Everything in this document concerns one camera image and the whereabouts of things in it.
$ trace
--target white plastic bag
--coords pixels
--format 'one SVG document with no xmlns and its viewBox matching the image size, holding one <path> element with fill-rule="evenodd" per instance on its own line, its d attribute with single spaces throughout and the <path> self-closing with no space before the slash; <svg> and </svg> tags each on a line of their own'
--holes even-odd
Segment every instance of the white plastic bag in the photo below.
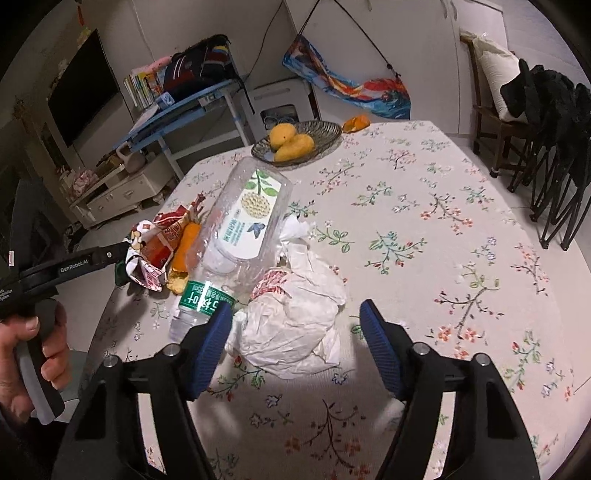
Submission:
<svg viewBox="0 0 591 480">
<path fill-rule="evenodd" d="M 335 328 L 346 301 L 342 280 L 309 249 L 309 225 L 289 218 L 281 233 L 288 266 L 269 270 L 248 306 L 234 315 L 226 343 L 253 365 L 289 379 L 336 367 L 340 339 Z"/>
</svg>

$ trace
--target white wall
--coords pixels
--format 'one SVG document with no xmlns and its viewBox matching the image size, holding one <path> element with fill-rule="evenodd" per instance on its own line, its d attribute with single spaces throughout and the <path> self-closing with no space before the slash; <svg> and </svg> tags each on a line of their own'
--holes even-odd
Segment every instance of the white wall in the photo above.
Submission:
<svg viewBox="0 0 591 480">
<path fill-rule="evenodd" d="M 63 0 L 27 38 L 0 80 L 0 128 L 11 119 L 15 97 L 23 98 L 31 110 L 37 131 L 47 123 L 72 167 L 93 167 L 133 124 L 128 111 L 128 107 L 133 111 L 133 103 L 122 84 L 131 69 L 151 63 L 154 58 L 184 50 L 212 34 L 224 33 L 232 42 L 232 54 L 240 73 L 247 73 L 280 1 L 135 0 L 136 17 L 132 0 L 85 0 L 83 15 L 86 25 L 91 30 L 98 29 L 107 60 L 125 93 L 113 98 L 74 142 L 74 147 L 68 148 L 47 107 L 48 87 L 58 72 L 58 63 L 75 55 L 76 39 L 82 29 L 77 21 L 76 3 L 74 0 Z M 269 30 L 261 58 L 249 80 L 250 86 L 291 75 L 281 66 L 281 59 L 294 36 L 295 31 L 285 9 L 282 9 Z M 187 141 L 200 138 L 210 127 L 212 117 L 217 118 L 213 114 L 195 127 L 183 129 L 180 135 L 171 139 L 171 147 L 184 148 Z M 231 125 L 231 120 L 224 117 L 214 131 L 227 131 Z M 38 173 L 53 175 L 52 169 L 53 165 L 47 166 Z"/>
<path fill-rule="evenodd" d="M 530 68 L 542 64 L 546 69 L 565 74 L 575 85 L 590 86 L 569 46 L 529 0 L 493 1 L 503 7 L 509 49 L 525 59 Z"/>
</svg>

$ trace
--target orange carrot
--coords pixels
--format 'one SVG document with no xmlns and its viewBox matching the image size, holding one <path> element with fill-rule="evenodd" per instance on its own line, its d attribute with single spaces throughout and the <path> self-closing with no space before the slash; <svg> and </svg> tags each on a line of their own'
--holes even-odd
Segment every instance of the orange carrot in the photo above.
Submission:
<svg viewBox="0 0 591 480">
<path fill-rule="evenodd" d="M 177 272 L 188 271 L 187 265 L 185 263 L 185 257 L 187 256 L 187 251 L 189 248 L 191 248 L 191 245 L 199 235 L 200 230 L 201 225 L 194 222 L 188 223 L 184 228 L 183 237 L 181 238 L 181 242 L 177 248 L 177 251 L 174 253 L 173 261 L 171 263 L 171 267 Z"/>
</svg>

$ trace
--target finger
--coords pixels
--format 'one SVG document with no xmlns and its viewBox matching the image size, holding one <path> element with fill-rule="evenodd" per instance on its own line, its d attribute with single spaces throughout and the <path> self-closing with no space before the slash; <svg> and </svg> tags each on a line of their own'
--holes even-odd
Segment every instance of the finger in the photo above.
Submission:
<svg viewBox="0 0 591 480">
<path fill-rule="evenodd" d="M 61 375 L 59 375 L 51 384 L 56 390 L 63 390 L 72 381 L 72 371 L 70 367 L 66 369 Z"/>
<path fill-rule="evenodd" d="M 16 395 L 12 399 L 12 403 L 10 405 L 10 411 L 12 414 L 23 423 L 25 423 L 31 417 L 31 412 L 34 410 L 34 408 L 33 401 L 26 391 Z"/>
<path fill-rule="evenodd" d="M 41 367 L 41 375 L 48 382 L 53 382 L 59 377 L 70 363 L 70 351 L 63 350 L 57 355 L 48 358 Z"/>
<path fill-rule="evenodd" d="M 67 323 L 66 309 L 60 303 L 56 303 L 56 325 L 65 326 Z"/>
<path fill-rule="evenodd" d="M 66 325 L 56 323 L 49 336 L 43 341 L 41 349 L 45 358 L 52 357 L 63 350 L 67 350 Z"/>
<path fill-rule="evenodd" d="M 0 323 L 0 359 L 14 358 L 19 341 L 31 340 L 39 332 L 39 318 L 12 315 Z"/>
</svg>

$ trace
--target snack wrapper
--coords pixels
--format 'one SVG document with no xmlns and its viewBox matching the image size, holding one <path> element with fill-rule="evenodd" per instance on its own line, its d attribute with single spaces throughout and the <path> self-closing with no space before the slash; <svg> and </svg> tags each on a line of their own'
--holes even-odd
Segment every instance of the snack wrapper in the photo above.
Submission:
<svg viewBox="0 0 591 480">
<path fill-rule="evenodd" d="M 125 271 L 132 281 L 149 290 L 162 291 L 166 265 L 181 241 L 185 226 L 199 221 L 204 200 L 205 195 L 200 193 L 189 208 L 180 206 L 173 212 L 159 213 L 153 221 L 144 220 L 131 229 L 125 239 L 130 243 Z"/>
</svg>

